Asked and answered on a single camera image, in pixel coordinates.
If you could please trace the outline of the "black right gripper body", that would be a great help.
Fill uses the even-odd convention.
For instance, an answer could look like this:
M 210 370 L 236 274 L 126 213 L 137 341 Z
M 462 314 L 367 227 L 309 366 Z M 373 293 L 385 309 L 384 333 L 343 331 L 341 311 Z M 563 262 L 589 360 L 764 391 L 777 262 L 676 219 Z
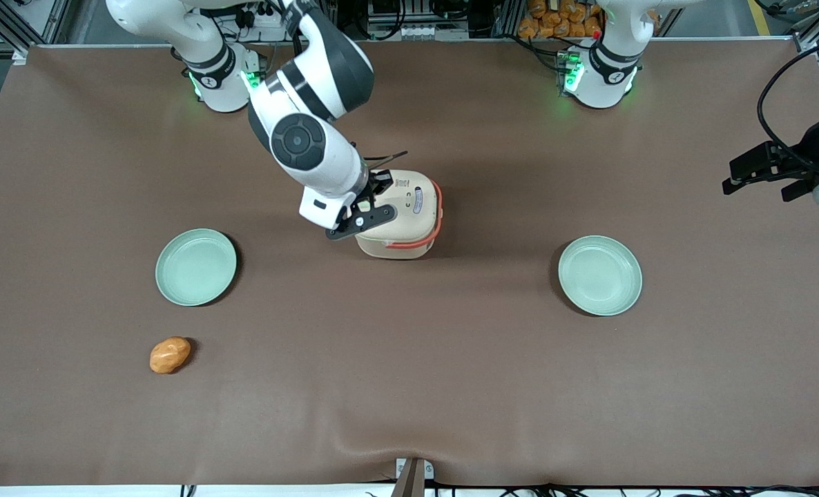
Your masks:
M 344 212 L 344 217 L 349 216 L 349 208 L 355 201 L 363 201 L 363 200 L 372 200 L 372 170 L 383 170 L 383 169 L 376 169 L 376 168 L 363 168 L 361 169 L 361 175 L 359 179 L 357 179 L 356 185 L 352 188 L 352 199 L 349 204 L 347 204 Z M 378 206 L 378 199 L 376 198 L 376 202 L 374 202 L 374 208 Z

